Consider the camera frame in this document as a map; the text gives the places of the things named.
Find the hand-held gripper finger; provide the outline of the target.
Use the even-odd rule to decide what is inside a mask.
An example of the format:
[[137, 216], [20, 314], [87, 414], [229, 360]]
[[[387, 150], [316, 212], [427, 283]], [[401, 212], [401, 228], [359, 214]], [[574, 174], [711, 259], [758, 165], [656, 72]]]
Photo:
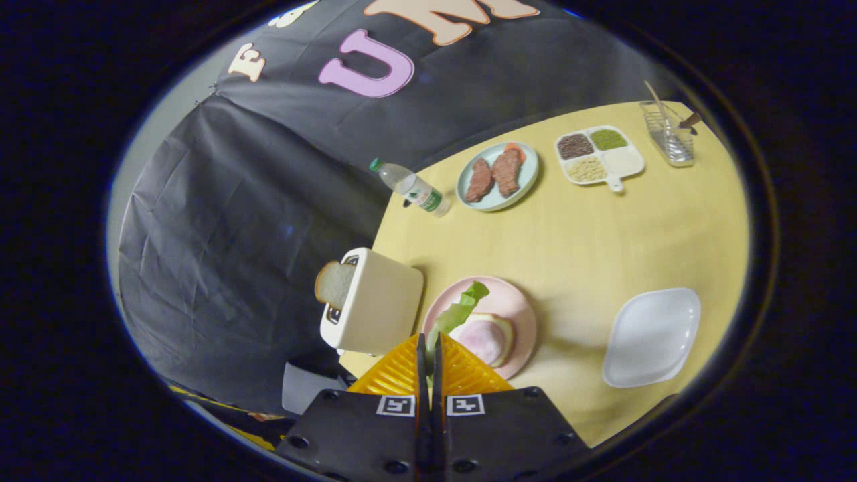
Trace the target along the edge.
[[544, 390], [513, 388], [446, 335], [435, 344], [431, 474], [437, 481], [554, 481], [591, 454]]
[[319, 391], [275, 453], [319, 480], [425, 479], [434, 467], [425, 351], [415, 335], [347, 390]]

